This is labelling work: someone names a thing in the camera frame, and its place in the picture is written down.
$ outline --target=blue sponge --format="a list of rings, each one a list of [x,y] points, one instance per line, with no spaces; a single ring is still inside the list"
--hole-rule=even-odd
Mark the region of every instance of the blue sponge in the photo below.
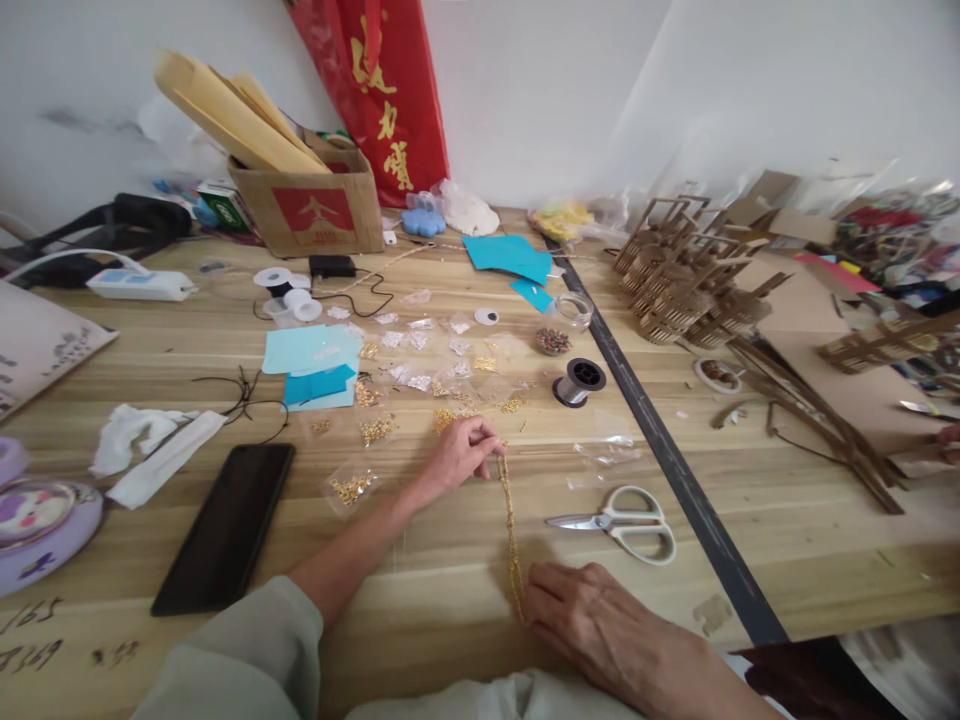
[[[429,210],[406,210],[401,215],[403,218],[403,229],[408,235],[420,235],[421,237],[433,237],[447,229],[447,223],[443,216],[437,212]]]

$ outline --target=human arm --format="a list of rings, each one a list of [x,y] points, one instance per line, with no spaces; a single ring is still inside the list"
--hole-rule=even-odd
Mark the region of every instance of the human arm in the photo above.
[[[943,456],[947,462],[960,465],[960,446],[951,447],[951,443],[960,443],[960,423],[941,430],[937,435],[937,442],[943,447]]]
[[[660,720],[782,720],[703,640],[657,616],[603,567],[530,566],[533,630],[591,683]]]
[[[288,576],[274,578],[179,643],[135,720],[316,718],[317,644],[323,630],[417,511],[474,472],[489,477],[485,461],[491,452],[502,453],[503,446],[483,418],[451,423],[404,490],[385,498]]]
[[[481,416],[454,420],[416,480],[297,565],[290,571],[290,579],[331,626],[413,516],[462,485],[471,474],[489,479],[487,456],[503,452],[500,439]]]

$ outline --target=black tape strip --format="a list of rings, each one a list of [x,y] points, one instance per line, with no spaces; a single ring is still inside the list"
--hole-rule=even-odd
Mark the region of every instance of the black tape strip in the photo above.
[[[551,251],[561,249],[560,244],[550,238],[544,237],[544,240]],[[590,297],[570,260],[559,253],[554,255],[554,260],[566,271],[563,278],[567,287]],[[627,405],[633,411],[633,416],[643,430],[663,474],[667,476],[670,487],[676,493],[680,507],[686,513],[687,520],[697,534],[697,539],[720,578],[720,583],[733,603],[750,640],[758,647],[789,642],[783,625],[760,591],[743,557],[720,522],[717,511],[713,509],[686,459],[657,414],[650,397],[637,380],[633,368],[627,363],[599,310],[594,310],[590,332],[617,379]]]

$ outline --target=smartphone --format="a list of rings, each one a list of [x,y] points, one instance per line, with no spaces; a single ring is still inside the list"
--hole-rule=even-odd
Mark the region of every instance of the smartphone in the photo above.
[[[243,597],[295,448],[238,445],[220,468],[150,614],[223,610]]]

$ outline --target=black charger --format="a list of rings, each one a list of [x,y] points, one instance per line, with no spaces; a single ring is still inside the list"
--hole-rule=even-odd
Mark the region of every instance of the black charger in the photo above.
[[[311,255],[310,277],[356,277],[357,267],[348,255]]]

